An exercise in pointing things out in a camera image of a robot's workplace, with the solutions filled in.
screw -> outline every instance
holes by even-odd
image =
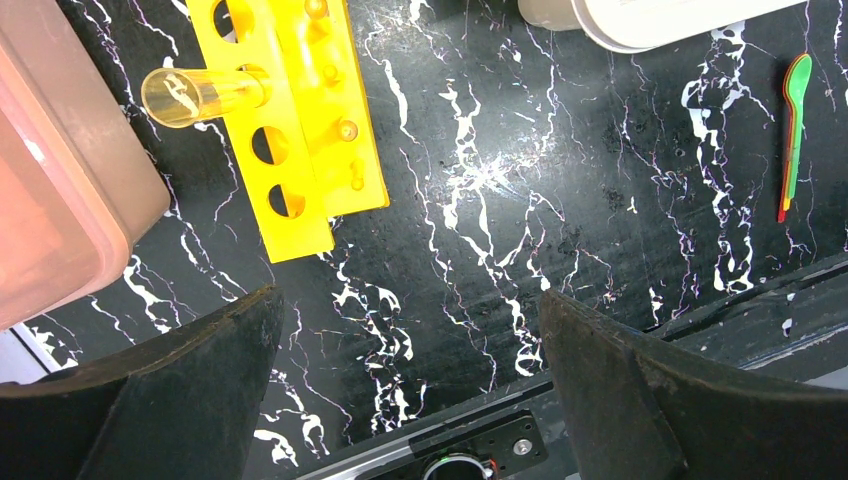
[[[512,446],[512,453],[516,455],[527,455],[530,452],[530,449],[533,448],[533,442],[527,440],[526,438],[522,438],[521,440],[515,442],[515,445]]]

plastic bin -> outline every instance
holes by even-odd
[[[0,9],[0,330],[118,278],[169,195],[54,0]]]

yellow test tube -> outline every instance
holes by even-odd
[[[159,68],[141,84],[141,101],[154,120],[171,128],[220,117],[240,108],[256,108],[271,93],[265,73]]]

